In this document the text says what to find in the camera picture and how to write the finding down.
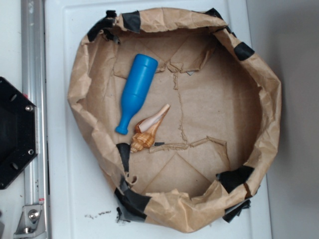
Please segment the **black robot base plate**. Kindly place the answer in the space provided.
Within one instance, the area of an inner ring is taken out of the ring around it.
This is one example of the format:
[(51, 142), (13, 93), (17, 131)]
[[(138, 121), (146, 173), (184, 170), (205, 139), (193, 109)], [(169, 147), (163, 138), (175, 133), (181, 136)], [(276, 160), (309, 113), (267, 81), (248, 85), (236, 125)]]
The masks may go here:
[(37, 156), (37, 107), (0, 78), (0, 188), (6, 189)]

